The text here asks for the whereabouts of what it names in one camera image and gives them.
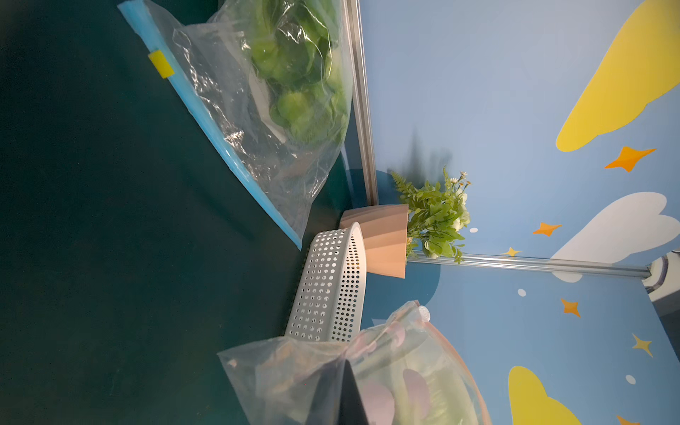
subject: ziplock bag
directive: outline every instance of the ziplock bag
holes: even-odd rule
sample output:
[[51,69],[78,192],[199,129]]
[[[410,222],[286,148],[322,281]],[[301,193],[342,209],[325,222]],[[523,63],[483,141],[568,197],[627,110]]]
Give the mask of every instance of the ziplock bag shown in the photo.
[[145,0],[118,5],[224,162],[302,246],[345,139],[352,96],[341,0],[227,0],[184,26]]
[[417,301],[351,343],[278,337],[218,356],[251,425],[335,425],[345,360],[371,424],[491,425],[470,371]]

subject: dark green table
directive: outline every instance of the dark green table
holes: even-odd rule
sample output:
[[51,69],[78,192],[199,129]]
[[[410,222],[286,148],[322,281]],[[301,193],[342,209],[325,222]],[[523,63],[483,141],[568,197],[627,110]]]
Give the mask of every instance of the dark green table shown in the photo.
[[[1,0],[2,424],[245,423],[216,353],[286,325],[304,252],[146,54],[115,1]],[[303,246],[349,207],[338,162]]]

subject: white perforated basket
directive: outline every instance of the white perforated basket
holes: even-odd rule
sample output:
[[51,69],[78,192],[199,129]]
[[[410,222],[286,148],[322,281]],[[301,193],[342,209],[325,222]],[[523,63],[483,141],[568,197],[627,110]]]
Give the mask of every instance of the white perforated basket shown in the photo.
[[366,252],[359,223],[317,234],[286,335],[304,341],[351,341],[359,333],[365,290]]

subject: green vegetable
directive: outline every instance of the green vegetable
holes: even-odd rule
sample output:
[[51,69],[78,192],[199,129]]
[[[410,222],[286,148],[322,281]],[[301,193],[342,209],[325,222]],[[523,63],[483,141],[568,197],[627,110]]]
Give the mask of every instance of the green vegetable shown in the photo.
[[349,122],[337,0],[252,0],[232,16],[273,98],[271,119],[297,143],[342,142]]

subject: white cloud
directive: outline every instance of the white cloud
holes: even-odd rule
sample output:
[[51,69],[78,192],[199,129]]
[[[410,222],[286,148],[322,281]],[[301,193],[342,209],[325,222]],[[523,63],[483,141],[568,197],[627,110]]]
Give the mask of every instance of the white cloud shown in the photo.
[[[638,192],[617,199],[552,258],[611,264],[670,242],[680,235],[680,222],[662,216],[665,207],[666,197],[655,192]],[[565,272],[553,274],[565,282],[576,282],[583,276]]]

